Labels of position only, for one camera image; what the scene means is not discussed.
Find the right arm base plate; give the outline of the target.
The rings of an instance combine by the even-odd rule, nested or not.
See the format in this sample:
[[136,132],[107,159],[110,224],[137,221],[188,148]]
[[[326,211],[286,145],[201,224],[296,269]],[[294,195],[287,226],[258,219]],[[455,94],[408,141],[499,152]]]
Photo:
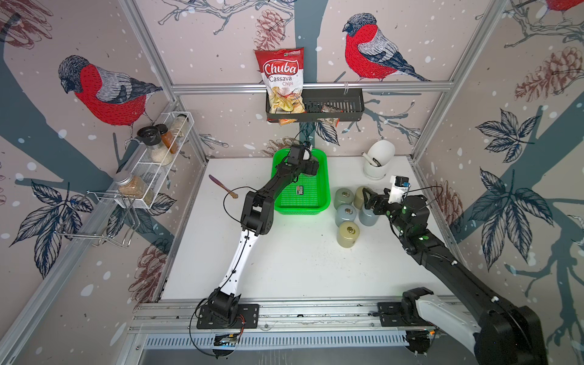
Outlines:
[[378,302],[377,313],[379,314],[382,327],[429,327],[436,326],[422,319],[414,302]]

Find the yellow tea canister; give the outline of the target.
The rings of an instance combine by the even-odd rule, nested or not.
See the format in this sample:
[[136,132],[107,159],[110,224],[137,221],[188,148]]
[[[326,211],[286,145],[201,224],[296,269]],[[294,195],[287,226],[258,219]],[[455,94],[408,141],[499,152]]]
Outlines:
[[345,221],[339,225],[337,242],[343,247],[350,249],[360,237],[360,228],[352,221]]
[[368,198],[368,190],[367,186],[360,186],[354,193],[354,201],[353,205],[357,210],[361,210]]

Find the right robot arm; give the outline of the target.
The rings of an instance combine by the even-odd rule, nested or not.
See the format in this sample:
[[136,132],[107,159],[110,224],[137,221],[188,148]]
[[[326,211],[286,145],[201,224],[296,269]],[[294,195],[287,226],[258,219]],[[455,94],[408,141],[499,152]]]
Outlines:
[[541,321],[527,306],[517,307],[499,296],[460,264],[444,242],[430,232],[425,196],[406,196],[391,202],[366,188],[363,206],[387,217],[404,251],[427,269],[459,299],[466,310],[450,309],[424,287],[403,293],[407,319],[429,322],[470,350],[480,364],[546,364]]

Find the green tea canister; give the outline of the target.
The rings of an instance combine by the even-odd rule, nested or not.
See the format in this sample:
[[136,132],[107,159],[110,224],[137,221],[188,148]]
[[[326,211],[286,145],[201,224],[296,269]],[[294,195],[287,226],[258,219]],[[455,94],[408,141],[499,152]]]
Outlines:
[[352,205],[354,201],[354,193],[349,188],[339,188],[335,192],[333,205],[338,209],[341,205]]

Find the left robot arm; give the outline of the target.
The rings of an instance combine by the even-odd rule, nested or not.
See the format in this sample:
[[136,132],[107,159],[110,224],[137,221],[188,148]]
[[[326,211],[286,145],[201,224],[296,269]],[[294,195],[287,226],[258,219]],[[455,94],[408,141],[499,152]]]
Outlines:
[[228,272],[219,286],[209,295],[206,305],[212,315],[228,324],[237,320],[240,295],[237,293],[240,277],[246,261],[257,240],[272,228],[275,201],[290,184],[301,175],[316,176],[319,161],[311,148],[305,144],[293,145],[283,160],[276,166],[274,176],[261,189],[246,194],[240,217],[242,228],[240,242]]

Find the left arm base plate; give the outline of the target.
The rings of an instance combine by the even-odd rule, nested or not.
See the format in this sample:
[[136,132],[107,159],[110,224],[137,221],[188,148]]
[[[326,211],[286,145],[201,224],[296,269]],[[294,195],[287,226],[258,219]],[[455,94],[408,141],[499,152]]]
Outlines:
[[256,329],[259,319],[259,305],[240,304],[234,320],[229,322],[214,314],[205,304],[200,308],[196,319],[197,329]]

